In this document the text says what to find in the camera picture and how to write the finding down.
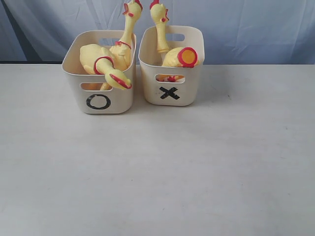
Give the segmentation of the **headless yellow chicken body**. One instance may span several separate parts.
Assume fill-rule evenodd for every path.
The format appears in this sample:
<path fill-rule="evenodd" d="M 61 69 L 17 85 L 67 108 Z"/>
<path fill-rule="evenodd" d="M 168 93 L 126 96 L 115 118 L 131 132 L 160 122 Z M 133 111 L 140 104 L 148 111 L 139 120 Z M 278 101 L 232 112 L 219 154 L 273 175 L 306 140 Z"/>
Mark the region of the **headless yellow chicken body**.
<path fill-rule="evenodd" d="M 162 66 L 164 67 L 182 67 L 182 68 L 194 68 L 199 65 L 198 54 L 192 47 L 177 47 L 170 50 L 163 60 Z M 172 82 L 175 83 L 178 80 L 184 78 L 183 75 L 157 75 L 156 80 L 159 82 Z"/>

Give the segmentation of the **cream bin marked O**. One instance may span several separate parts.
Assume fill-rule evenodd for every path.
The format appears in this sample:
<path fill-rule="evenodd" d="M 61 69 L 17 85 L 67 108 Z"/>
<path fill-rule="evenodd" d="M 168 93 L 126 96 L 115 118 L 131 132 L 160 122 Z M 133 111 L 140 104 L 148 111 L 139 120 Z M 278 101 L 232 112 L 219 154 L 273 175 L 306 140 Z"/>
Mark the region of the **cream bin marked O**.
<path fill-rule="evenodd" d="M 100 44 L 101 39 L 120 39 L 123 30 L 90 30 L 79 34 L 70 46 L 62 63 L 79 109 L 86 114 L 120 114 L 132 106 L 134 89 L 100 90 L 104 75 L 89 75 L 80 63 L 80 48 L 88 44 Z"/>

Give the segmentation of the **cream bin marked X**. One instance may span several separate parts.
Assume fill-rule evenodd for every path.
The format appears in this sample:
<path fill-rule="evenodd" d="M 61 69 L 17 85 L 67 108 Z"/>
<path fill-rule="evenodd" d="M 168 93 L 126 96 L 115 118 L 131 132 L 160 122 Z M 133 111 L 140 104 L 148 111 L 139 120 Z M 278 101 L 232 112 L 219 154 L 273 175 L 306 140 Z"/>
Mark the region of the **cream bin marked X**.
<path fill-rule="evenodd" d="M 146 29 L 138 54 L 144 96 L 155 105 L 187 106 L 194 102 L 199 87 L 205 57 L 203 34 L 189 26 L 167 26 L 166 33 L 182 34 L 183 41 L 168 41 L 168 45 L 171 48 L 192 47 L 199 64 L 194 68 L 162 67 L 162 58 L 157 52 L 157 30 L 155 27 Z"/>

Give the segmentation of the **whole yellow rubber chicken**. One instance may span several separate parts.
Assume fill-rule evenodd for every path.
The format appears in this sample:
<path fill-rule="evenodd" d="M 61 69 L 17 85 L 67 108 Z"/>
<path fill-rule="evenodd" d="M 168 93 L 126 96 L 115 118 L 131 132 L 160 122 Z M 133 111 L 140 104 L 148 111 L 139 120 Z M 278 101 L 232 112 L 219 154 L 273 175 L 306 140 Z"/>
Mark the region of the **whole yellow rubber chicken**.
<path fill-rule="evenodd" d="M 131 80 L 116 67 L 116 59 L 109 49 L 98 44 L 84 45 L 80 48 L 79 60 L 88 74 L 104 76 L 105 82 L 99 86 L 99 90 L 132 88 Z"/>
<path fill-rule="evenodd" d="M 134 25 L 140 18 L 142 10 L 143 6 L 139 0 L 124 3 L 125 30 L 123 36 L 109 49 L 116 59 L 115 69 L 125 71 L 130 66 L 131 37 Z"/>

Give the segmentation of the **severed yellow chicken head neck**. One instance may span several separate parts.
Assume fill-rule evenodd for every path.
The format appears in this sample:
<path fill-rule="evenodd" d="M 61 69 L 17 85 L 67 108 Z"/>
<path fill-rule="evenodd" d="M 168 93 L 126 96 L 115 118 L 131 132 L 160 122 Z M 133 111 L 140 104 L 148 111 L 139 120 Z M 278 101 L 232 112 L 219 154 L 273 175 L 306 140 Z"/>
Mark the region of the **severed yellow chicken head neck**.
<path fill-rule="evenodd" d="M 154 0 L 150 4 L 150 14 L 157 30 L 157 52 L 164 59 L 166 54 L 170 51 L 166 40 L 166 24 L 169 21 L 167 17 L 168 9 L 166 6 Z"/>

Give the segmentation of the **whole yellow rubber chicken front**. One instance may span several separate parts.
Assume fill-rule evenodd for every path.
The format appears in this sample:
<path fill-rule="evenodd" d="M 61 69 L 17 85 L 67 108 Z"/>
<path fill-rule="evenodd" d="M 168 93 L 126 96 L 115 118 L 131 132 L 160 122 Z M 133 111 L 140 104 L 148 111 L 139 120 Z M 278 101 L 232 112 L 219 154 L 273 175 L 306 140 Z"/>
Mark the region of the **whole yellow rubber chicken front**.
<path fill-rule="evenodd" d="M 105 82 L 99 86 L 99 90 L 132 88 L 131 80 L 116 67 L 116 59 L 109 49 L 98 44 L 84 45 L 80 48 L 79 60 L 88 74 L 104 76 Z"/>

